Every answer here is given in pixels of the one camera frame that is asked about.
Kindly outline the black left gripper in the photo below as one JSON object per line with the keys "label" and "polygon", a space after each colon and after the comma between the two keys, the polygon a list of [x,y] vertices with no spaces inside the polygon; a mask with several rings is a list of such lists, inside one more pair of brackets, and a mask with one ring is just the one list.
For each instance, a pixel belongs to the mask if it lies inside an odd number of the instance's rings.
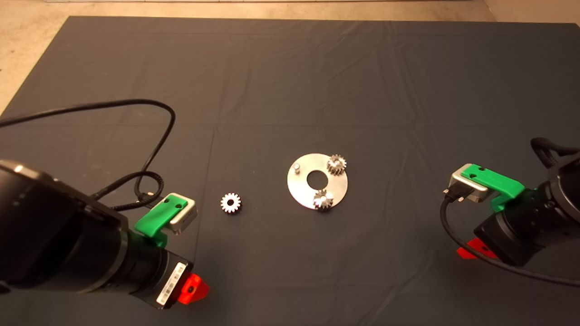
{"label": "black left gripper", "polygon": [[210,291],[200,276],[190,273],[193,266],[186,258],[129,231],[127,252],[116,272],[116,293],[136,297],[158,310],[170,309],[177,301],[189,305]]}

